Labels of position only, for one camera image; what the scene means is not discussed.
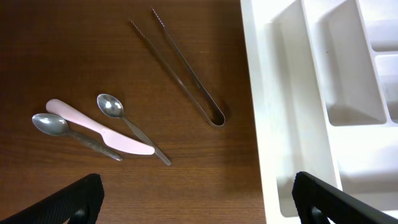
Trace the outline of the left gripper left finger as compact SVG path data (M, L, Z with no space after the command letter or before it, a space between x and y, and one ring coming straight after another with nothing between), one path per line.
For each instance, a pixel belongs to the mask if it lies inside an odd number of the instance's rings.
M99 174L89 174L1 223L95 223L104 199Z

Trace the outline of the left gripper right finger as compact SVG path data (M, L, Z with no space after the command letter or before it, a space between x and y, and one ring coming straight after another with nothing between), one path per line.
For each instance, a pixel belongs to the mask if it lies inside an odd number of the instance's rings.
M292 196L302 223L397 224L383 213L308 172L296 173Z

